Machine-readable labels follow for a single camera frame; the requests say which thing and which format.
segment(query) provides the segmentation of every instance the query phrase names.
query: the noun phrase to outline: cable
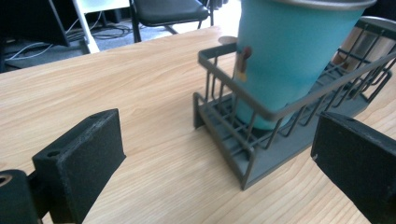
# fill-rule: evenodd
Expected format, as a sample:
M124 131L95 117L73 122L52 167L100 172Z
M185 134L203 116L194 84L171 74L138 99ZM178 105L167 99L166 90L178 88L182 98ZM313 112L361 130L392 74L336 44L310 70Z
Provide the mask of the cable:
M98 16L98 18L97 18L95 24L90 28L90 30L99 22L101 16L102 16L102 11L99 13L99 16ZM76 19L76 20L73 22L73 24L69 27L69 29L67 29L67 31L66 31L65 33L68 34L68 33L71 31L71 29L76 25L77 22L78 22L78 19ZM44 46L46 46L47 48L44 49L43 51L41 51L41 52L35 54L35 55L16 58L17 56L19 56L20 54L22 54L26 49L29 49L29 48L31 48L32 46L35 46L35 45L44 45ZM34 44L31 44L31 45L28 45L28 46L24 47L23 49L21 49L20 51L18 51L17 53L15 53L13 56L11 56L10 58L5 59L5 61L8 62L8 61L17 61L17 60L24 60L24 59L34 58L34 57L36 57L36 56L39 56L39 55L41 55L41 54L47 52L50 48L52 48L52 46L53 46L53 44L48 45L48 44L43 43L43 42L34 43Z

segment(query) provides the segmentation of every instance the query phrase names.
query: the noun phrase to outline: wire basket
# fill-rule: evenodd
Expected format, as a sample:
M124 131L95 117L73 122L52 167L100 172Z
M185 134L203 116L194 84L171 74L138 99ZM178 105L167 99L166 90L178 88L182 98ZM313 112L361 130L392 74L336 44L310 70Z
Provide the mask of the wire basket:
M394 37L395 32L376 24L359 21L361 33L374 32L377 38ZM370 49L375 49L376 42ZM391 78L396 52L370 62L368 55L339 49L344 55L337 63L330 62L311 91L303 98L277 111L268 110L249 93L233 82L219 66L222 56L234 54L235 44L205 49L199 52L199 63L206 70L205 92L193 95L194 127L203 125L210 131L241 183L247 189L277 167L312 145L322 111L354 117L363 111ZM346 68L348 60L358 60L355 69ZM250 122L244 123L235 115L235 106L243 101L254 111ZM281 126L283 118L290 121ZM253 128L257 117L276 122L272 131Z

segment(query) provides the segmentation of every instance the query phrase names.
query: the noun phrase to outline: wooden table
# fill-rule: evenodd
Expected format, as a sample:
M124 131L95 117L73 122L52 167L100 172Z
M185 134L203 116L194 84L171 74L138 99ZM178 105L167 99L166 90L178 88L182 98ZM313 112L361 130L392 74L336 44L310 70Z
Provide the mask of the wooden table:
M207 130L192 125L192 94L205 86L197 52L220 36L212 27L2 74L0 170L30 174L39 150L118 108L127 159L85 223L368 223L310 149L241 191ZM357 116L392 138L394 85Z

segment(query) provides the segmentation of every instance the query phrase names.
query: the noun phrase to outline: black chair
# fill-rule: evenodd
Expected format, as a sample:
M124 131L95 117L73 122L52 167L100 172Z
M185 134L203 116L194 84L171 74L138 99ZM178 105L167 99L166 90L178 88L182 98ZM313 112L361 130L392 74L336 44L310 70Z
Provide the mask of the black chair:
M174 24L202 21L210 16L213 26L213 1L211 0L130 0L134 42L141 42L139 23L154 27L165 26L172 34L177 32L171 27Z

